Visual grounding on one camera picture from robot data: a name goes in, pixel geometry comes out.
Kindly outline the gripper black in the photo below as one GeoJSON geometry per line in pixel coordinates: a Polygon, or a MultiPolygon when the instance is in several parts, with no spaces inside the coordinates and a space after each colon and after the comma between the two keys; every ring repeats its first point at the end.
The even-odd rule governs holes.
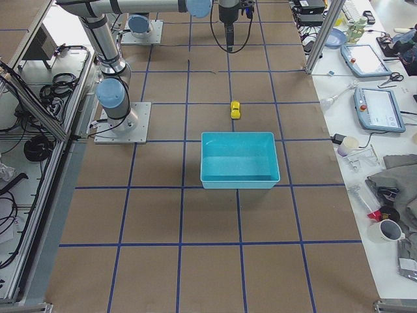
{"type": "Polygon", "coordinates": [[[224,23],[226,51],[232,52],[234,46],[234,26],[233,23],[238,19],[240,9],[239,0],[219,0],[218,12],[219,19],[224,23]]]}

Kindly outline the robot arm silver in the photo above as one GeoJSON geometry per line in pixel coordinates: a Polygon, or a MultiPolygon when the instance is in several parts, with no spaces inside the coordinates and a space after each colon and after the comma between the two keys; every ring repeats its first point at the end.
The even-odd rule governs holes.
{"type": "MultiPolygon", "coordinates": [[[[212,35],[221,47],[212,26],[212,6],[213,1],[185,1],[185,9],[195,18],[204,18],[210,14],[210,29],[212,35]]],[[[234,43],[234,23],[238,20],[240,12],[245,11],[247,4],[244,1],[218,1],[219,19],[224,25],[225,41],[227,53],[233,52],[234,43]]],[[[161,42],[162,20],[150,20],[149,13],[130,14],[127,19],[124,34],[121,39],[122,44],[130,45],[158,45],[161,42]]]]}
{"type": "Polygon", "coordinates": [[[203,18],[212,8],[212,1],[57,1],[61,8],[77,16],[100,62],[104,80],[96,89],[97,98],[107,114],[109,131],[116,134],[136,127],[137,113],[130,102],[128,85],[131,69],[122,58],[111,30],[107,14],[149,12],[189,12],[203,18]]]}

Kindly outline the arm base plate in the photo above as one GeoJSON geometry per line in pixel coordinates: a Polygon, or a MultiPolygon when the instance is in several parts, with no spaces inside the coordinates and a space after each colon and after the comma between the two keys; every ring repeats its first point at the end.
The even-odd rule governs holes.
{"type": "Polygon", "coordinates": [[[148,29],[140,33],[138,30],[145,29],[145,27],[139,26],[133,19],[129,19],[121,38],[121,44],[129,46],[159,45],[162,39],[164,22],[162,20],[147,20],[145,25],[148,29]]]}
{"type": "Polygon", "coordinates": [[[130,144],[147,142],[149,120],[151,116],[150,102],[131,102],[130,114],[121,121],[108,119],[104,109],[101,112],[101,119],[105,123],[98,125],[98,135],[94,137],[95,144],[130,144]]]}

